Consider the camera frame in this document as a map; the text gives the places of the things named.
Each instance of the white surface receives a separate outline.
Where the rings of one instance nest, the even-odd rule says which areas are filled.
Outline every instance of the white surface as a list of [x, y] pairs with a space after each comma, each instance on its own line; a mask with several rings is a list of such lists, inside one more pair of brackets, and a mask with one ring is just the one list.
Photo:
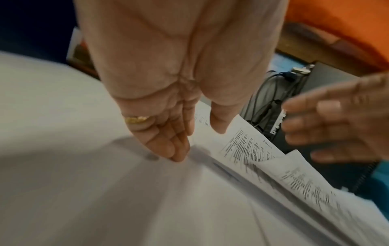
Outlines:
[[315, 245], [206, 165], [150, 154], [97, 80], [6, 53], [0, 74], [0, 245], [266, 245], [253, 213], [270, 245]]

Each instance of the hand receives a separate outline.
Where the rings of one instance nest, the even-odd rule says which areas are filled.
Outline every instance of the hand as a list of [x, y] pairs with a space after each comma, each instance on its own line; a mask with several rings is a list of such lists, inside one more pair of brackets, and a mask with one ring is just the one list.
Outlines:
[[313, 152], [316, 162], [389, 160], [389, 73], [320, 88], [282, 107], [299, 113], [282, 123], [289, 144], [342, 142]]
[[286, 0], [75, 0], [94, 65], [128, 128], [154, 153], [182, 161], [201, 93], [224, 133], [260, 86]]

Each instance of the paper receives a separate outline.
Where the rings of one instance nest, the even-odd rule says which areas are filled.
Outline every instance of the paper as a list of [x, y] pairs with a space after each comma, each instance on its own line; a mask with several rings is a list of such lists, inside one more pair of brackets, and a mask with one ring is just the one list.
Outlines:
[[198, 104], [192, 144], [200, 146], [217, 164], [251, 182], [339, 244], [388, 245], [382, 233], [348, 209], [335, 189], [298, 151], [284, 155], [268, 139], [237, 116], [226, 134], [209, 126], [209, 106]]

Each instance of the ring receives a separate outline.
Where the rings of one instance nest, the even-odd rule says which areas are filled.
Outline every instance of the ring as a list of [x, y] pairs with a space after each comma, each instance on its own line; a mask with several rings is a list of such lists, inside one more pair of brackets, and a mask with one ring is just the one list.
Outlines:
[[149, 118], [148, 116], [124, 117], [124, 121], [127, 124], [138, 124], [146, 121], [148, 118]]

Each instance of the orange object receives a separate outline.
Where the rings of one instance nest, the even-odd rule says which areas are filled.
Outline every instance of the orange object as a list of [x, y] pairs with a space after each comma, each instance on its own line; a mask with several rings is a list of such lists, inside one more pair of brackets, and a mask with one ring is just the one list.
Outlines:
[[290, 0], [286, 21], [334, 34], [389, 69], [389, 0]]

